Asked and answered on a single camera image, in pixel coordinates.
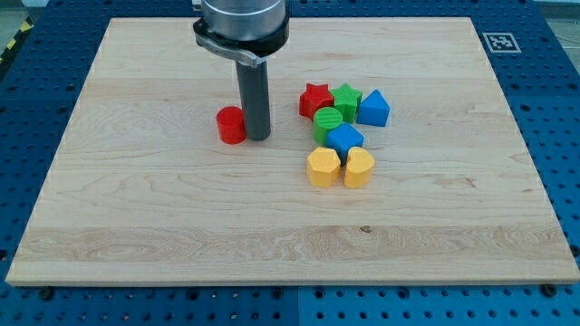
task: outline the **blue pegboard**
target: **blue pegboard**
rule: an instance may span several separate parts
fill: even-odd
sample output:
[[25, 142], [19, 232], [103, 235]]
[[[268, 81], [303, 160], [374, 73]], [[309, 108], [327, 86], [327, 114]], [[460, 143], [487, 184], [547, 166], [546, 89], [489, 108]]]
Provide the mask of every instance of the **blue pegboard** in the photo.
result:
[[[194, 16], [189, 0], [52, 0], [0, 82], [0, 276], [5, 277], [111, 17]], [[580, 77], [527, 0], [297, 0], [293, 16], [468, 16], [521, 53], [488, 58], [568, 242], [580, 245]], [[0, 325], [579, 324], [580, 286], [15, 289]]]

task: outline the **red cylinder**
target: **red cylinder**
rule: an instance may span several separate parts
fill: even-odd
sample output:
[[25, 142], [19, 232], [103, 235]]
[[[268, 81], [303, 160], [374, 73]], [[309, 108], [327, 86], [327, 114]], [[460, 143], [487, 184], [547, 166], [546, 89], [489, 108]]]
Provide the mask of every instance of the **red cylinder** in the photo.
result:
[[219, 137], [226, 144], [238, 144], [246, 139], [244, 112], [235, 106], [225, 107], [216, 116]]

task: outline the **plastic block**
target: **plastic block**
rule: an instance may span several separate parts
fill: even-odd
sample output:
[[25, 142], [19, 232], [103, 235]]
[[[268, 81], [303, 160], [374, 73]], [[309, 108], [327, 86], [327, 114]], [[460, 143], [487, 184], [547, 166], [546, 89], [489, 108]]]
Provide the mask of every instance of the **plastic block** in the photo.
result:
[[246, 139], [244, 112], [235, 106], [225, 107], [216, 116], [219, 137], [226, 144], [238, 144]]
[[326, 136], [326, 146], [336, 150], [342, 165], [346, 164], [348, 150], [353, 147], [362, 147], [364, 136], [348, 123], [341, 124]]
[[306, 175], [315, 187], [332, 186], [341, 171], [341, 160], [334, 149], [316, 148], [306, 161]]
[[324, 107], [333, 107], [334, 97], [328, 91], [328, 84], [313, 85], [306, 84], [306, 91], [300, 95], [300, 110], [301, 116], [305, 116], [310, 120], [314, 120], [314, 114]]
[[330, 90], [330, 93], [334, 96], [334, 108], [343, 114], [344, 122], [353, 123], [363, 93], [353, 89], [347, 83], [337, 89]]
[[344, 185], [349, 188], [357, 188], [366, 185], [374, 170], [374, 158], [366, 149], [353, 147], [348, 151], [346, 160], [346, 173]]
[[361, 102], [356, 123], [384, 127], [387, 125], [389, 112], [391, 112], [391, 107], [387, 100], [380, 91], [374, 90]]
[[312, 135], [314, 140], [326, 146], [326, 135], [343, 123], [343, 115], [335, 108], [321, 108], [314, 114]]

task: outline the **red star block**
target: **red star block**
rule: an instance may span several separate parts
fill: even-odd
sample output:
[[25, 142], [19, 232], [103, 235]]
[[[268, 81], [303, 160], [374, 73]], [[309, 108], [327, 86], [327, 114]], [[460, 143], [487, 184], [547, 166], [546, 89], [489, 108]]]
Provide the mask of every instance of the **red star block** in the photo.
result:
[[328, 91], [328, 84], [306, 84], [306, 91], [300, 95], [300, 115], [314, 121], [318, 109], [333, 107], [334, 96]]

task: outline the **yellow hexagonal block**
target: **yellow hexagonal block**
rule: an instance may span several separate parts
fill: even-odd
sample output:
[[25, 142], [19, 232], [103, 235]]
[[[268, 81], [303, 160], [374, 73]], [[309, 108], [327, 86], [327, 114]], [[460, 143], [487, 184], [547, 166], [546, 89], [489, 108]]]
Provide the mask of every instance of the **yellow hexagonal block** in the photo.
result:
[[353, 147], [348, 151], [346, 159], [346, 173], [344, 185], [349, 188], [357, 188], [366, 185], [374, 170], [374, 158], [366, 149]]
[[330, 187], [341, 171], [341, 160], [334, 149], [319, 147], [306, 159], [306, 175], [313, 186]]

